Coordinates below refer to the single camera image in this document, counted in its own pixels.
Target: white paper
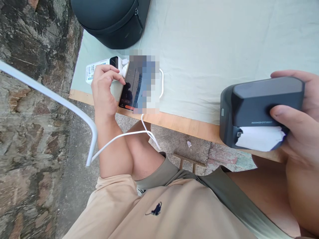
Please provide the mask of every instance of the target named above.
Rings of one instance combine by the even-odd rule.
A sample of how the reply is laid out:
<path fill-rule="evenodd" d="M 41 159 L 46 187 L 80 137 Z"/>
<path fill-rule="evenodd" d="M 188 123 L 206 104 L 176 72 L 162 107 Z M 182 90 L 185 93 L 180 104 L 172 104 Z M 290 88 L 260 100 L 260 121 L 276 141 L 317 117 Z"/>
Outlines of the white paper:
<path fill-rule="evenodd" d="M 271 151 L 286 135 L 280 126 L 240 127 L 243 133 L 236 146 L 263 152 Z"/>

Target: concrete ground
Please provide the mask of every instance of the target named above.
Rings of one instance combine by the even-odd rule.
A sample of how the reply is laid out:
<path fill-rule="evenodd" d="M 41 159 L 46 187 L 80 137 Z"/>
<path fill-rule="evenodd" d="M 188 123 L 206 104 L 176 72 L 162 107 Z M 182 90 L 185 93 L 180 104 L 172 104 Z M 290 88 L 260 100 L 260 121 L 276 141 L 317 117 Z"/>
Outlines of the concrete ground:
<path fill-rule="evenodd" d="M 93 106 L 76 101 L 74 103 L 94 118 Z M 138 120 L 116 114 L 116 121 L 122 131 L 126 132 Z M 61 180 L 56 238 L 62 238 L 84 210 L 99 176 L 98 160 L 94 161 L 89 168 L 85 167 L 91 143 L 89 126 L 80 117 L 74 116 L 71 127 L 69 155 Z M 251 155 L 247 153 L 156 125 L 152 125 L 152 132 L 162 151 L 168 154 L 169 159 L 176 166 L 179 166 L 180 160 L 172 156 L 172 153 L 205 164 L 206 168 L 197 166 L 196 174 L 198 175 L 210 174 L 219 165 L 224 165 L 232 171 L 255 168 Z M 191 147 L 188 147 L 187 141 L 191 142 Z M 183 169 L 192 171 L 192 165 L 184 162 Z"/>

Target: stone wall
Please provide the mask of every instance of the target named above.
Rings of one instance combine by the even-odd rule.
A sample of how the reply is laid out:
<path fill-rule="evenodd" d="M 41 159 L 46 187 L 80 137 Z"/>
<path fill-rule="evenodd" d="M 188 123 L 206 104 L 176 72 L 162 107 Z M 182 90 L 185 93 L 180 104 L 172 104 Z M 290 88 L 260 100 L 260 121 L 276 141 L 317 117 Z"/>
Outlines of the stone wall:
<path fill-rule="evenodd" d="M 67 98 L 82 29 L 69 0 L 0 0 L 0 59 Z M 72 112 L 0 72 L 0 238 L 53 238 Z"/>

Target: skin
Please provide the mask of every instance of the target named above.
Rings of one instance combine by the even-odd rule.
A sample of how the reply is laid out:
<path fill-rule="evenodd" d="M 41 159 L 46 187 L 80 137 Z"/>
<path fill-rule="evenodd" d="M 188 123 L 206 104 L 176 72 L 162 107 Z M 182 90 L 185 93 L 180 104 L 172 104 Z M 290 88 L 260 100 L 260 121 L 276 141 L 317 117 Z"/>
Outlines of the skin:
<path fill-rule="evenodd" d="M 118 69 L 97 66 L 92 82 L 98 146 L 103 147 L 122 134 L 115 121 L 117 102 L 111 94 L 113 79 L 125 84 Z M 276 71 L 272 78 L 293 76 L 306 83 L 302 111 L 288 106 L 276 106 L 271 116 L 287 126 L 290 134 L 282 147 L 288 155 L 286 164 L 257 156 L 257 169 L 228 173 L 256 206 L 290 236 L 319 235 L 319 76 L 295 70 Z M 129 132 L 144 130 L 136 123 Z M 147 134 L 135 134 L 117 139 L 100 154 L 102 178 L 130 174 L 134 180 L 151 175 L 164 157 L 148 143 Z"/>

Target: khaki shorts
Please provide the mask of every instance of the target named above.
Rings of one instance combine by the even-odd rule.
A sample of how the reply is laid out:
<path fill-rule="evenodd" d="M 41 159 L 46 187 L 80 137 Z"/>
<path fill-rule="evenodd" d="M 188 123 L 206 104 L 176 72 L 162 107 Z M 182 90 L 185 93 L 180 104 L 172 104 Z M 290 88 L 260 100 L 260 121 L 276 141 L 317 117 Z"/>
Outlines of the khaki shorts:
<path fill-rule="evenodd" d="M 277 227 L 246 194 L 227 176 L 230 172 L 224 166 L 219 166 L 206 176 L 197 176 L 187 170 L 180 170 L 173 165 L 164 152 L 162 165 L 150 176 L 137 181 L 138 190 L 143 193 L 147 189 L 167 186 L 176 179 L 195 179 L 209 187 L 219 200 L 257 237 L 260 239 L 283 238 L 291 239 L 289 235 Z"/>

